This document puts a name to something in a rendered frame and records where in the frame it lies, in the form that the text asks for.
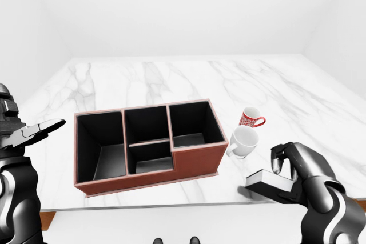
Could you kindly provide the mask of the red patterned mug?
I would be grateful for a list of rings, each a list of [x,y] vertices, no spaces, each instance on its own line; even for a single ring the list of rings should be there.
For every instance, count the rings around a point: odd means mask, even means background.
[[[259,127],[266,122],[266,119],[260,115],[259,109],[255,107],[246,107],[242,113],[239,125],[249,127]]]

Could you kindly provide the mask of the black book with white pages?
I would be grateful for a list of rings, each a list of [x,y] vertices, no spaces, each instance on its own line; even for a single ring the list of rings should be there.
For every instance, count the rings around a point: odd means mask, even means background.
[[[262,169],[246,178],[245,188],[273,201],[286,204],[293,202],[281,197],[280,194],[290,192],[293,184],[294,181],[288,178]]]

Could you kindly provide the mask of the red-brown desk caddy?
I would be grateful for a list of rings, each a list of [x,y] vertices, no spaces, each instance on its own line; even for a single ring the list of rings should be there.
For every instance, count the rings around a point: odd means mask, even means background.
[[[74,185],[87,197],[216,175],[228,146],[208,99],[74,119]]]

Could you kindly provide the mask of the brown wooden panel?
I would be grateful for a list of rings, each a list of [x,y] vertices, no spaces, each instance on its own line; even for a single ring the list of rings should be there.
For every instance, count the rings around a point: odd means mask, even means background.
[[[40,212],[42,231],[47,231],[56,215],[56,211]]]

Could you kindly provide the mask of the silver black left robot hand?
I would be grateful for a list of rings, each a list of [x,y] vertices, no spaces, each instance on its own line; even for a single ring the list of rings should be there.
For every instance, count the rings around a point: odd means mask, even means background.
[[[66,123],[64,119],[51,119],[27,126],[18,118],[18,113],[13,96],[0,83],[0,159],[23,156],[26,146],[47,138]]]

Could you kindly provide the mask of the plain white mug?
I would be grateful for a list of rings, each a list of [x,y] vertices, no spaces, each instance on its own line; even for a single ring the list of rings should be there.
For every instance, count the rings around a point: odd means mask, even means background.
[[[246,158],[256,148],[258,142],[259,136],[252,127],[237,126],[230,138],[226,154],[229,157],[234,155],[239,159]]]

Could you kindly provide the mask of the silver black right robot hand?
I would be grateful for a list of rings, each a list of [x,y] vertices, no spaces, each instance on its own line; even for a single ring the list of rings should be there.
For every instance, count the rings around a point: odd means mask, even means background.
[[[280,173],[285,159],[289,159],[291,178],[295,183],[290,192],[282,191],[279,197],[303,206],[311,205],[318,213],[327,213],[333,208],[333,198],[327,187],[345,193],[328,161],[311,148],[299,142],[271,148],[271,165],[275,174]]]

